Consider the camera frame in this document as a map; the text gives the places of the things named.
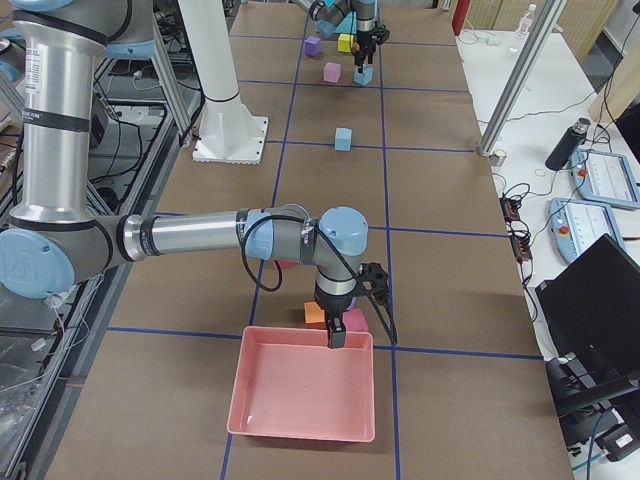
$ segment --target plastic tray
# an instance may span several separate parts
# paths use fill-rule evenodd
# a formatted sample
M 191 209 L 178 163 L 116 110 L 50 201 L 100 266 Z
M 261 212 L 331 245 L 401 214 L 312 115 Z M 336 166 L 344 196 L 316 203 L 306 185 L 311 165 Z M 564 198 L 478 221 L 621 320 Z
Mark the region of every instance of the plastic tray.
M 325 331 L 247 327 L 227 430 L 371 442 L 373 338 L 366 332 L 348 332 L 344 348 L 331 350 Z

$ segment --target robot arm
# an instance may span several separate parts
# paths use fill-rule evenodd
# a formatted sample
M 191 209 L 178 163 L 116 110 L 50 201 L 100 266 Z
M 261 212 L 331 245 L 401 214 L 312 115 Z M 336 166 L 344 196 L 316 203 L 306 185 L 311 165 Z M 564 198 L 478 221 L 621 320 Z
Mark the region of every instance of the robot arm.
M 169 253 L 241 248 L 247 269 L 247 255 L 315 265 L 314 297 L 325 311 L 332 348 L 344 345 L 342 314 L 355 296 L 365 294 L 362 281 L 369 281 L 360 271 L 367 222 L 348 207 L 330 209 L 320 219 L 310 218 L 297 205 L 285 205 L 184 217 L 143 219 L 134 215 L 122 222 L 121 253 L 131 261 Z
M 309 13 L 323 38 L 330 37 L 349 13 L 355 12 L 357 30 L 353 56 L 360 73 L 365 61 L 373 63 L 376 47 L 389 39 L 389 30 L 376 20 L 375 0 L 336 0 L 331 6 L 324 0 L 294 0 L 294 3 Z
M 14 12 L 27 42 L 24 170 L 11 228 L 0 233 L 6 288 L 45 298 L 148 256 L 239 247 L 245 267 L 246 255 L 317 266 L 314 296 L 326 312 L 332 347 L 344 344 L 342 313 L 354 296 L 388 305 L 386 274 L 361 269 L 368 227 L 350 208 L 331 209 L 319 220 L 297 206 L 170 218 L 93 215 L 85 198 L 94 59 L 118 39 L 123 52 L 135 53 L 153 38 L 151 0 L 12 3 L 30 11 Z M 379 288 L 372 294 L 365 281 Z

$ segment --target orange block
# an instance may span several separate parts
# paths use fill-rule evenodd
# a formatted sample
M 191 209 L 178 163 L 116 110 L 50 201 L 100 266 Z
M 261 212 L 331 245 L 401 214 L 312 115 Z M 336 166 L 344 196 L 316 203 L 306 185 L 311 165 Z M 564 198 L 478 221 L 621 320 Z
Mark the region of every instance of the orange block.
M 306 302 L 304 304 L 304 323 L 307 326 L 316 323 L 324 325 L 324 310 L 316 302 Z

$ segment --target pink block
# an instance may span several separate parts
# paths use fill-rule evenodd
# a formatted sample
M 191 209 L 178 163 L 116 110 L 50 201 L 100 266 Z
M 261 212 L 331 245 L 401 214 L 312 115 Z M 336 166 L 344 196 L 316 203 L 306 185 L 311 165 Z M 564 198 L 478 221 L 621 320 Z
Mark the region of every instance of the pink block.
M 348 312 L 344 312 L 342 315 L 342 321 L 344 326 L 347 327 L 347 332 L 368 332 L 369 324 L 367 319 L 364 318 L 362 310 L 354 308 Z
M 278 263 L 282 270 L 286 270 L 287 268 L 295 267 L 297 265 L 297 263 L 287 262 L 286 260 L 278 260 Z
M 327 62 L 324 66 L 324 81 L 338 83 L 342 66 L 339 63 Z

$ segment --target cube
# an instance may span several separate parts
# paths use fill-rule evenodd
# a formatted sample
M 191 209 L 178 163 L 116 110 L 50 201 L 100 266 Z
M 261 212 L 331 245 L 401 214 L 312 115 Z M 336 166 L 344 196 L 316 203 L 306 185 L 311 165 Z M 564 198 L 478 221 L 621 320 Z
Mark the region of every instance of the cube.
M 339 63 L 327 62 L 324 66 L 324 81 L 338 83 L 342 66 Z
M 342 321 L 348 332 L 368 332 L 369 324 L 359 308 L 344 312 Z
M 293 268 L 297 265 L 297 263 L 295 262 L 288 262 L 287 260 L 278 260 L 278 263 L 280 264 L 280 268 L 282 270 L 286 270 L 288 268 Z
M 304 53 L 310 57 L 316 57 L 322 52 L 322 42 L 319 37 L 307 37 L 304 41 Z
M 353 35 L 348 33 L 341 33 L 338 37 L 338 51 L 342 53 L 351 53 L 351 46 L 353 45 Z
M 324 328 L 324 310 L 316 302 L 306 302 L 304 304 L 304 323 L 307 326 L 319 323 Z
M 360 85 L 368 85 L 373 80 L 373 67 L 367 63 L 362 66 L 362 73 L 356 71 L 353 72 L 353 81 Z
M 351 129 L 336 128 L 335 149 L 340 152 L 351 150 Z

